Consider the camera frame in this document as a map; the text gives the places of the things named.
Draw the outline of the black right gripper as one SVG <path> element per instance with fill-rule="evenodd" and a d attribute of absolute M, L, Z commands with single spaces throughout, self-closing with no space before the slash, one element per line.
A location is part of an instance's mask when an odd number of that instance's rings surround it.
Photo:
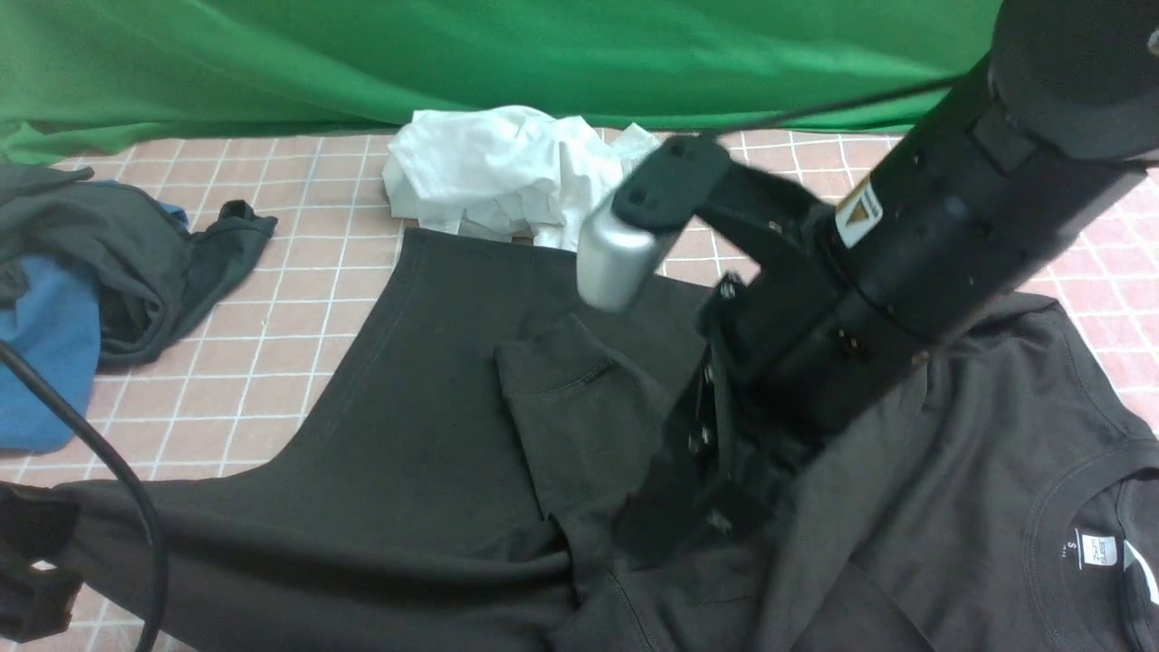
<path fill-rule="evenodd" d="M 728 274 L 699 312 L 699 369 L 615 527 L 633 561 L 761 528 L 829 441 L 930 351 L 845 271 L 833 208 L 698 215 L 761 270 L 752 283 Z"/>

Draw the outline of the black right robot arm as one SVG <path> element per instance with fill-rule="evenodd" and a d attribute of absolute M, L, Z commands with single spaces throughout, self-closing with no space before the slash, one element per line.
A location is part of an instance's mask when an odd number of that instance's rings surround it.
<path fill-rule="evenodd" d="M 706 350 L 614 537 L 656 564 L 770 521 L 829 441 L 1056 259 L 1156 167 L 1154 1 L 1005 1 L 989 53 L 829 206 L 670 138 L 612 217 L 693 217 L 759 265 L 698 315 Z"/>

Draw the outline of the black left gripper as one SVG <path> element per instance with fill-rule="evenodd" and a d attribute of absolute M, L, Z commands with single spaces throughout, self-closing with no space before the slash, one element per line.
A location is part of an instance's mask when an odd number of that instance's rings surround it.
<path fill-rule="evenodd" d="M 66 567 L 37 567 L 70 545 L 79 505 L 51 488 L 1 486 L 1 636 L 16 643 L 67 630 L 83 584 Z"/>

